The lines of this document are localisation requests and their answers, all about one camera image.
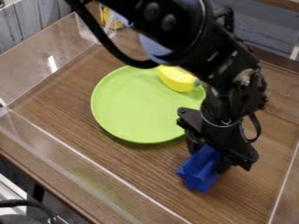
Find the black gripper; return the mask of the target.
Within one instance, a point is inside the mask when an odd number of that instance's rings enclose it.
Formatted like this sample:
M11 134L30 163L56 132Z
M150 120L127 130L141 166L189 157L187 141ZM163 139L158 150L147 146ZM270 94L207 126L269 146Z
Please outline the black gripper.
M219 152L214 172L225 174L233 165L251 170L259 160L253 143L262 134L255 112L266 108L269 97L251 101L241 98L233 105L226 97L207 97L199 109L181 107L177 124L186 133L189 152L194 154L207 144Z

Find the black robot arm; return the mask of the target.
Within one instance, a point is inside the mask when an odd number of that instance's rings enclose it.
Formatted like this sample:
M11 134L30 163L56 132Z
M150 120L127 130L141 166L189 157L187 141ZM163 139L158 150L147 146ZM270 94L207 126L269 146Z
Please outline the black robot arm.
M185 129L191 154L210 145L219 158L214 171L231 166L250 170L259 159L246 137L243 119L262 133L255 112L269 101L267 81L257 55L235 34L231 7L215 10L210 0L98 0L126 19L141 35L149 60L130 58L110 40L87 9L89 0L66 0L93 34L111 54L131 67L161 65L181 67L207 85L206 99L198 109L178 109L178 124Z

